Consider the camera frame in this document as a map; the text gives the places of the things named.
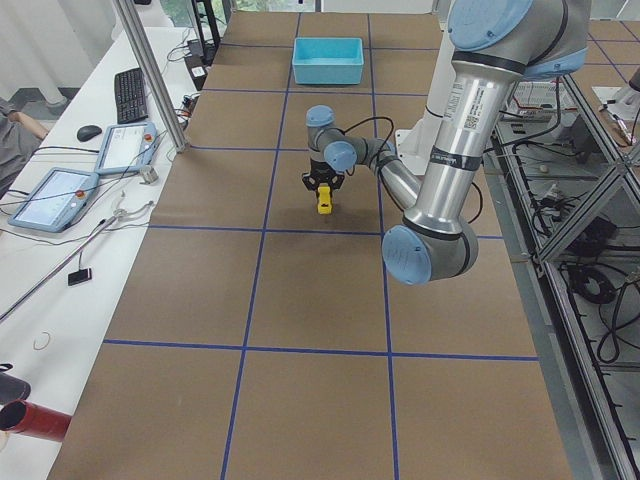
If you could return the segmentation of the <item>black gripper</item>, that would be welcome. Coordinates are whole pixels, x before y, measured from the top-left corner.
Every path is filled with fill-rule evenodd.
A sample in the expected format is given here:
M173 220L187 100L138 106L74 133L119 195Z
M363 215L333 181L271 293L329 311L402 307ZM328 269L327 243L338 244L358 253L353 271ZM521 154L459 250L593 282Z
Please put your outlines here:
M308 180L312 186L320 186L321 184L333 185L334 170L330 165L325 162L311 160L310 167Z

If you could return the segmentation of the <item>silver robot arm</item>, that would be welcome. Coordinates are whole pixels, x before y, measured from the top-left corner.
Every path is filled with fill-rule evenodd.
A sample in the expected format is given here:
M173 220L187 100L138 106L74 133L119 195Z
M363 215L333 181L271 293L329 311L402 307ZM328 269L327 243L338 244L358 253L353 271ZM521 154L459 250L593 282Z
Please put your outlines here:
M425 284L468 271L478 255L475 233L461 216L483 152L513 88L582 67L587 53L588 1L457 1L447 32L455 77L422 178L389 142L352 137L325 105L306 113L308 148L318 165L342 173L364 165L403 211L382 241L387 271Z

